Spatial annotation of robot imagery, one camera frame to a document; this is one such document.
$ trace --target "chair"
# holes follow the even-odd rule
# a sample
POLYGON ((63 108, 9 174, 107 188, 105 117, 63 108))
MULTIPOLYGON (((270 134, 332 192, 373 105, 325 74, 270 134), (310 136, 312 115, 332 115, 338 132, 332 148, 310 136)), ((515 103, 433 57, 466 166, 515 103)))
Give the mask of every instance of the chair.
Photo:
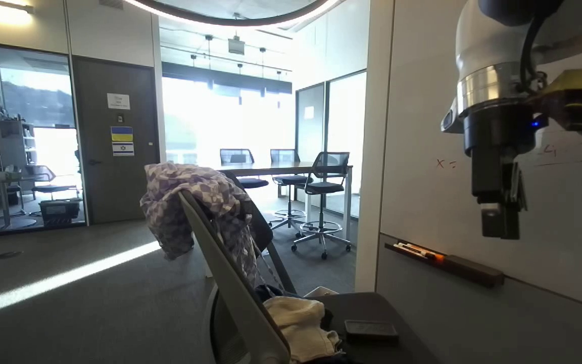
MULTIPOLYGON (((220 166, 253 166, 256 157, 250 148, 220 148, 220 166)), ((235 179, 240 188, 262 188, 270 186, 264 179, 235 179)))
POLYGON ((315 182, 305 184, 308 202, 314 195, 319 196, 319 219, 317 227, 305 234, 293 240, 291 251, 298 251, 298 244, 308 243, 312 238, 319 238, 319 244, 323 247, 322 258, 328 258, 325 251, 325 238, 332 238, 335 243, 346 244, 346 251, 353 251, 353 243, 340 237, 334 237, 340 228, 325 228, 325 207, 328 207, 328 195, 341 192, 344 181, 348 177, 348 159, 350 151, 319 151, 312 174, 317 179, 315 182))
POLYGON ((48 166, 26 166, 26 177, 33 182, 33 200, 36 200, 36 192, 40 195, 53 195, 73 191, 79 196, 79 191, 75 184, 58 184, 56 172, 48 166))
MULTIPOLYGON (((279 166, 279 163, 298 163, 300 156, 296 153, 293 148, 273 148, 271 150, 271 166, 279 166)), ((283 219, 279 220, 270 220, 271 228, 279 228, 279 227, 293 227, 296 222, 303 222, 303 219, 300 215, 293 215, 293 200, 300 186, 305 186, 308 182, 312 182, 310 177, 301 177, 301 174, 287 174, 287 177, 275 177, 273 179, 278 182, 278 188, 287 186, 287 213, 283 219)))
MULTIPOLYGON (((207 305, 208 326, 204 326, 204 338, 208 340, 208 361, 219 364, 290 362, 291 349, 286 335, 246 283, 243 271, 235 265, 229 248, 223 244, 219 228, 213 224, 213 217, 207 215, 190 192, 182 191, 179 196, 216 283, 211 296, 211 305, 207 305)), ((262 220, 260 227, 268 228, 262 215, 256 217, 256 222, 257 220, 262 220)), ((273 240, 256 240, 262 248, 268 248, 271 257, 278 257, 273 240)), ((275 270, 286 274, 279 257, 275 270)), ((353 362, 436 362, 429 347, 400 320, 395 307, 378 294, 341 294, 317 300, 323 301, 330 311, 330 329, 335 329, 344 338, 353 362), (348 340, 348 335, 344 335, 346 320, 390 321, 400 335, 400 345, 398 342, 348 340)))

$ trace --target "sunlight on floor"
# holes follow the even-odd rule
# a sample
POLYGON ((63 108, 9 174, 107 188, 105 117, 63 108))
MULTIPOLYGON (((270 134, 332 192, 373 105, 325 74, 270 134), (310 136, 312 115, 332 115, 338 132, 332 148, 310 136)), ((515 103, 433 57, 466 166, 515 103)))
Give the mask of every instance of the sunlight on floor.
POLYGON ((36 298, 40 294, 59 290, 59 287, 70 285, 73 282, 86 279, 89 275, 101 274, 105 270, 124 265, 127 260, 145 257, 145 254, 150 254, 150 252, 155 252, 158 248, 160 248, 160 244, 157 240, 152 240, 152 243, 145 243, 145 244, 135 247, 131 251, 124 251, 119 254, 111 254, 111 257, 94 260, 89 265, 83 265, 83 268, 78 268, 78 270, 71 270, 71 271, 65 271, 65 274, 34 282, 31 285, 22 285, 22 287, 5 291, 5 294, 0 294, 0 310, 10 307, 15 304, 20 304, 24 300, 36 298))

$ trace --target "gray carpet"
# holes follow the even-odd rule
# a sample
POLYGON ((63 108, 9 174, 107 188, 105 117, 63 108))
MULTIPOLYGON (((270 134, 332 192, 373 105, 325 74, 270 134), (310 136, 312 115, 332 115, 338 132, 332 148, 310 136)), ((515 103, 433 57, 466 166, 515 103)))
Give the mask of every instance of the gray carpet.
MULTIPOLYGON (((305 244, 275 231, 298 291, 354 290, 357 252, 305 244)), ((75 227, 0 237, 0 291, 70 271, 155 240, 143 222, 75 227)), ((213 287, 199 248, 176 260, 150 252, 34 300, 0 310, 0 364, 174 364, 203 362, 203 311, 213 287)))

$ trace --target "desk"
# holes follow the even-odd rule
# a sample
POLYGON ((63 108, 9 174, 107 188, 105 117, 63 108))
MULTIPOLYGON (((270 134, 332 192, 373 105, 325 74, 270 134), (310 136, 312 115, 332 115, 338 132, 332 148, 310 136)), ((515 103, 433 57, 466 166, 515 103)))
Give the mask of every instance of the desk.
MULTIPOLYGON (((312 162, 300 163, 270 163, 270 166, 220 166, 216 167, 227 177, 271 177, 271 174, 312 174, 312 162)), ((353 166, 348 166, 344 195, 344 238, 350 240, 350 219, 353 219, 353 166)))

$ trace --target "robotic arm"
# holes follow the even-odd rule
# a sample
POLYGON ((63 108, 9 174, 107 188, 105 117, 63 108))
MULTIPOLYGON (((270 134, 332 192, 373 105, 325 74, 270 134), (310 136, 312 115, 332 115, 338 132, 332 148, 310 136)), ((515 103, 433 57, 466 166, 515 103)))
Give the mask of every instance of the robotic arm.
POLYGON ((519 238, 517 153, 557 120, 582 134, 582 70, 554 86, 535 64, 582 52, 582 0, 470 0, 457 24, 457 99, 440 123, 464 134, 486 237, 519 238))

